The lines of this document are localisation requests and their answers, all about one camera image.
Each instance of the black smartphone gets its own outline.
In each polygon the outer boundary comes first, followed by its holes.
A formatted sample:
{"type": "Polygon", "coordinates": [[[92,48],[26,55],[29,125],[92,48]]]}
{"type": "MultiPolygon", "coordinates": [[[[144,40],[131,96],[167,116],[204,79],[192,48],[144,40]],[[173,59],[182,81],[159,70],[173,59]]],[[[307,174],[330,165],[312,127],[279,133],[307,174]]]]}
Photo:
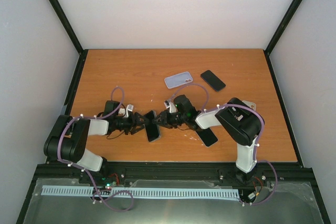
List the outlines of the black smartphone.
{"type": "Polygon", "coordinates": [[[156,117],[155,111],[152,110],[148,112],[144,117],[149,119],[149,123],[145,125],[148,142],[153,142],[159,139],[161,136],[159,126],[153,123],[153,119],[156,117]]]}
{"type": "Polygon", "coordinates": [[[218,141],[217,136],[209,128],[202,131],[196,131],[196,133],[206,147],[209,147],[218,141]]]}
{"type": "Polygon", "coordinates": [[[206,81],[217,92],[225,88],[225,83],[222,82],[214,73],[210,70],[206,70],[204,73],[201,73],[201,77],[206,81]]]}

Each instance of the orange wooden surface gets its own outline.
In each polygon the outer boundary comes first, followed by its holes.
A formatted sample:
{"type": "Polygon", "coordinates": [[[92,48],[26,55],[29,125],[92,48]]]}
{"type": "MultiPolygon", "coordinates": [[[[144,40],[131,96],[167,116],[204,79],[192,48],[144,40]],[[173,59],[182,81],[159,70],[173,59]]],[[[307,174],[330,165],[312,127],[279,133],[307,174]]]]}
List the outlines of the orange wooden surface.
{"type": "MultiPolygon", "coordinates": [[[[137,49],[89,50],[81,75],[71,115],[94,115],[103,111],[115,86],[125,90],[124,104],[133,104],[134,112],[160,113],[163,101],[177,89],[169,90],[164,78],[189,71],[194,83],[203,84],[210,94],[206,108],[223,104],[232,97],[257,104],[257,112],[265,119],[265,131],[260,139],[257,158],[271,162],[296,162],[295,152],[275,88],[261,49],[137,49]],[[200,78],[210,69],[226,83],[215,92],[200,78]]],[[[121,92],[114,100],[121,99],[121,92]]],[[[205,92],[199,87],[187,87],[185,94],[200,109],[205,92]]],[[[161,127],[161,138],[149,143],[145,130],[108,140],[105,136],[88,137],[87,148],[109,161],[161,162],[234,162],[236,143],[223,127],[213,127],[218,142],[205,147],[193,131],[161,127]]]]}

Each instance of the purple cable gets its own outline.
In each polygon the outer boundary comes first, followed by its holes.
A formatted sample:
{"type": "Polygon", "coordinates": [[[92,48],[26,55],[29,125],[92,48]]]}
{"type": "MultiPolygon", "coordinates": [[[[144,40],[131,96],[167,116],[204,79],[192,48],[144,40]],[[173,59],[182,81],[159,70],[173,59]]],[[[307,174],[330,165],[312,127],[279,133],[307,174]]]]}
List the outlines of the purple cable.
{"type": "Polygon", "coordinates": [[[205,101],[205,103],[203,104],[203,106],[202,106],[202,108],[201,108],[201,110],[204,110],[205,109],[205,106],[206,106],[206,104],[208,103],[208,100],[209,100],[209,93],[208,93],[208,91],[206,90],[206,88],[204,87],[204,86],[202,86],[202,85],[200,85],[200,84],[198,84],[198,83],[189,83],[189,84],[187,84],[187,85],[184,85],[184,86],[182,86],[182,87],[180,87],[169,99],[168,99],[168,101],[171,101],[176,95],[177,95],[177,93],[179,93],[179,91],[181,90],[181,89],[184,89],[184,88],[186,88],[186,87],[188,87],[188,86],[199,86],[199,87],[201,87],[202,89],[204,89],[204,91],[205,91],[205,93],[206,93],[206,101],[205,101]]]}
{"type": "Polygon", "coordinates": [[[257,144],[258,144],[259,139],[260,139],[261,135],[263,134],[264,128],[265,128],[263,118],[257,112],[255,112],[253,109],[250,109],[249,107],[246,107],[246,106],[242,106],[242,105],[238,105],[238,104],[227,104],[227,103],[224,104],[223,106],[224,107],[234,107],[234,108],[240,108],[240,109],[243,109],[243,110],[247,110],[247,111],[253,113],[260,120],[261,129],[260,129],[260,132],[257,136],[256,141],[255,141],[255,146],[253,148],[253,160],[256,161],[257,160],[257,144]]]}
{"type": "Polygon", "coordinates": [[[99,190],[98,190],[98,188],[97,188],[97,185],[96,185],[96,182],[94,181],[93,176],[91,175],[91,173],[90,173],[88,170],[85,170],[85,172],[86,172],[86,173],[88,174],[88,176],[90,177],[91,182],[92,182],[92,184],[93,184],[93,187],[94,187],[95,190],[96,190],[96,194],[98,195],[98,197],[100,198],[101,202],[103,202],[105,206],[107,206],[108,208],[110,208],[112,211],[115,211],[115,212],[126,212],[126,211],[130,210],[130,209],[133,207],[133,205],[134,205],[134,198],[133,198],[133,195],[132,195],[129,191],[127,191],[127,190],[118,191],[118,192],[116,192],[115,194],[113,194],[113,195],[111,195],[110,197],[108,197],[107,199],[103,199],[102,196],[101,196],[101,194],[99,193],[99,190]],[[106,203],[107,200],[113,198],[115,195],[118,195],[118,194],[120,194],[120,193],[127,193],[127,194],[131,197],[131,200],[132,200],[132,201],[131,201],[131,205],[130,205],[128,208],[124,209],[124,210],[115,209],[115,208],[113,208],[113,207],[110,207],[110,206],[106,203]]]}
{"type": "MultiPolygon", "coordinates": [[[[108,118],[109,116],[111,116],[112,114],[114,114],[114,113],[120,108],[121,104],[122,104],[123,101],[124,101],[124,95],[125,95],[125,94],[124,94],[124,90],[123,90],[121,87],[115,87],[115,88],[112,90],[112,92],[111,92],[111,100],[112,100],[112,97],[113,97],[113,93],[115,92],[116,89],[120,89],[121,92],[122,92],[122,97],[121,97],[121,101],[120,101],[119,105],[118,105],[118,106],[117,106],[111,113],[109,113],[109,114],[107,114],[107,115],[105,115],[105,116],[99,117],[98,119],[105,119],[105,118],[108,118]]],[[[65,136],[65,134],[67,133],[68,129],[71,127],[71,125],[72,125],[77,119],[79,119],[79,118],[82,118],[82,117],[81,117],[81,116],[77,116],[77,117],[75,117],[75,118],[72,118],[72,119],[70,120],[70,122],[65,126],[65,128],[64,128],[64,130],[63,130],[63,132],[62,132],[62,134],[61,134],[61,136],[60,136],[60,138],[59,138],[59,142],[58,142],[58,146],[57,146],[57,159],[58,159],[58,161],[60,161],[61,163],[64,163],[64,164],[71,164],[73,167],[78,168],[78,169],[84,169],[85,172],[88,174],[88,176],[89,176],[90,179],[91,179],[91,182],[92,182],[92,184],[93,184],[93,187],[94,187],[95,190],[96,190],[96,194],[99,196],[99,198],[100,198],[101,201],[104,203],[104,205],[106,205],[108,208],[110,208],[111,210],[116,211],[116,212],[125,212],[125,211],[130,210],[130,209],[133,207],[133,205],[134,205],[134,198],[133,198],[133,195],[132,195],[129,191],[127,191],[127,190],[122,190],[122,191],[119,191],[119,192],[117,192],[117,193],[111,195],[111,196],[108,197],[107,199],[103,199],[103,198],[101,197],[100,193],[99,193],[99,190],[98,190],[98,188],[97,188],[97,185],[96,185],[96,183],[95,183],[95,181],[94,181],[93,176],[91,175],[91,173],[90,173],[88,170],[86,170],[84,167],[81,167],[81,166],[79,166],[79,165],[77,165],[77,164],[74,164],[74,163],[72,163],[72,162],[70,162],[70,161],[67,161],[67,160],[62,159],[62,157],[61,157],[61,146],[62,146],[62,143],[63,143],[64,136],[65,136]],[[109,199],[113,198],[115,195],[120,194],[120,193],[127,193],[127,194],[129,194],[129,195],[131,196],[132,202],[131,202],[131,205],[130,205],[129,208],[124,209],[124,210],[119,210],[119,209],[115,209],[115,208],[110,207],[110,206],[105,202],[106,200],[109,200],[109,199]]],[[[83,117],[83,118],[86,118],[86,119],[96,119],[95,117],[83,117]]]]}
{"type": "Polygon", "coordinates": [[[262,201],[260,201],[260,202],[258,202],[258,203],[252,203],[251,206],[258,206],[258,205],[260,205],[260,204],[262,204],[262,203],[265,203],[265,202],[269,201],[269,199],[270,199],[271,196],[274,194],[274,192],[275,192],[275,190],[276,190],[276,188],[277,188],[277,185],[278,185],[278,175],[277,175],[277,172],[275,171],[273,165],[272,165],[269,161],[267,161],[267,160],[261,160],[261,161],[259,161],[258,163],[267,163],[267,164],[269,164],[269,166],[271,167],[271,169],[273,170],[273,173],[274,173],[275,184],[274,184],[273,191],[271,191],[271,193],[268,195],[268,197],[267,197],[266,199],[264,199],[264,200],[262,200],[262,201]]]}
{"type": "MultiPolygon", "coordinates": [[[[124,93],[124,90],[122,87],[115,87],[112,92],[111,92],[111,100],[113,98],[113,93],[115,92],[116,89],[120,89],[121,90],[121,93],[122,93],[122,97],[121,97],[121,101],[119,102],[118,106],[109,114],[105,115],[105,116],[101,116],[99,117],[98,119],[105,119],[105,118],[108,118],[109,116],[113,115],[118,109],[120,109],[121,107],[121,104],[124,102],[124,97],[125,97],[125,93],[124,93]]],[[[65,134],[67,133],[68,129],[71,127],[71,125],[77,120],[81,118],[80,116],[77,116],[75,118],[73,118],[64,128],[62,134],[61,134],[61,137],[59,138],[59,142],[58,142],[58,146],[57,146],[57,159],[58,161],[62,162],[62,157],[61,157],[61,146],[62,146],[62,143],[63,143],[63,139],[64,139],[64,136],[65,134]]],[[[85,116],[84,118],[86,119],[95,119],[95,117],[89,117],[89,116],[85,116]]]]}

